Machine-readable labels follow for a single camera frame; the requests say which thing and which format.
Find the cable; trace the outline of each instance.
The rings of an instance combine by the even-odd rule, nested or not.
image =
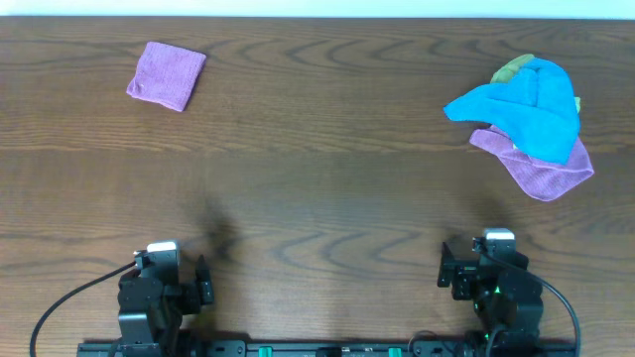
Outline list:
[[[415,332],[415,334],[413,334],[413,336],[410,338],[410,341],[408,341],[408,348],[406,349],[406,352],[410,352],[410,346],[413,344],[413,340],[415,338],[426,333],[434,337],[436,341],[440,342],[444,346],[444,349],[447,350],[447,352],[449,352],[449,354],[451,354],[452,356],[456,356],[456,347],[454,347],[454,349],[449,348],[447,346],[447,343],[445,343],[445,341],[441,340],[436,333],[430,330],[420,330]]]
[[[573,332],[575,334],[575,352],[573,353],[574,357],[579,357],[579,353],[581,350],[581,334],[580,334],[580,328],[579,328],[579,321],[577,320],[577,315],[575,314],[575,311],[573,310],[573,306],[571,305],[571,303],[567,300],[567,298],[561,293],[559,292],[556,288],[554,288],[554,286],[552,286],[551,284],[547,283],[544,279],[529,273],[526,270],[520,269],[516,266],[513,266],[507,262],[503,262],[500,259],[494,258],[492,256],[490,256],[487,253],[484,252],[480,252],[480,254],[491,260],[492,262],[507,268],[507,269],[511,269],[511,270],[516,270],[516,271],[520,271],[524,274],[527,274],[527,276],[533,280],[535,280],[536,282],[540,283],[543,285],[543,287],[547,288],[547,290],[549,290],[550,292],[554,293],[554,295],[556,296],[556,298],[559,298],[560,301],[563,303],[563,305],[565,306],[565,308],[567,309],[567,311],[569,312],[569,315],[571,316],[571,321],[573,322]]]
[[[485,348],[485,357],[491,357],[492,355],[492,347],[494,347],[494,340],[496,339],[496,335],[505,330],[505,325],[499,324],[492,330],[491,336],[489,336],[489,340],[487,341],[487,348]]]
[[[49,318],[49,316],[51,315],[51,313],[53,313],[53,311],[56,310],[56,308],[60,307],[61,304],[63,304],[66,300],[68,300],[69,298],[72,298],[72,296],[76,295],[77,293],[92,287],[95,284],[99,284],[103,281],[105,281],[106,279],[112,278],[114,276],[116,276],[119,273],[125,272],[128,269],[132,268],[135,266],[135,262],[126,264],[125,266],[110,272],[108,274],[106,274],[105,276],[101,277],[101,278],[97,278],[95,280],[93,280],[92,282],[86,283],[84,285],[82,285],[81,287],[73,290],[72,292],[66,294],[65,296],[63,296],[62,298],[60,298],[59,300],[57,300],[54,304],[51,305],[51,307],[49,307],[49,309],[47,310],[47,312],[45,312],[42,317],[40,317],[40,320],[38,321],[38,323],[36,324],[36,327],[33,329],[33,333],[31,334],[31,343],[29,345],[29,353],[31,354],[31,357],[37,357],[36,355],[36,342],[38,340],[38,333],[40,333],[40,329],[42,328],[42,325],[44,324],[44,321],[47,320],[47,318]]]

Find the light blue wall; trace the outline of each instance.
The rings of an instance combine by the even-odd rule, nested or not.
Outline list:
[[[0,15],[635,19],[635,0],[0,0]]]

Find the washcloth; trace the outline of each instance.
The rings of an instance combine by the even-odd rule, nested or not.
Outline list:
[[[205,55],[170,45],[150,42],[126,92],[133,98],[183,111],[190,99]]]
[[[509,136],[494,125],[475,130],[469,143],[497,156],[518,185],[542,201],[560,197],[594,173],[580,139],[575,140],[566,165],[547,163],[514,149]]]
[[[579,132],[572,83],[557,64],[531,59],[509,83],[481,85],[448,104],[452,121],[481,121],[507,133],[523,153],[566,164]]]

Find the wood grain surface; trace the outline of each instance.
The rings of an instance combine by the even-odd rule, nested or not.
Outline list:
[[[183,113],[125,93],[149,41],[207,55]],[[571,75],[596,172],[551,203],[442,112],[525,53]],[[441,243],[488,226],[569,298],[583,356],[632,355],[634,61],[633,22],[1,18],[0,355],[162,239],[211,262],[206,336],[459,336],[479,325],[436,286]],[[117,337],[116,282],[57,310],[40,356]],[[543,336],[571,339],[544,301]]]

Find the purple cloth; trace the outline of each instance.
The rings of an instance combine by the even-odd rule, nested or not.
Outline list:
[[[204,63],[203,54],[150,42],[126,92],[133,98],[183,111]]]
[[[497,156],[520,187],[542,201],[560,197],[594,174],[588,153],[579,138],[575,140],[565,165],[547,163],[514,149],[507,134],[494,125],[489,129],[475,130],[469,143]]]

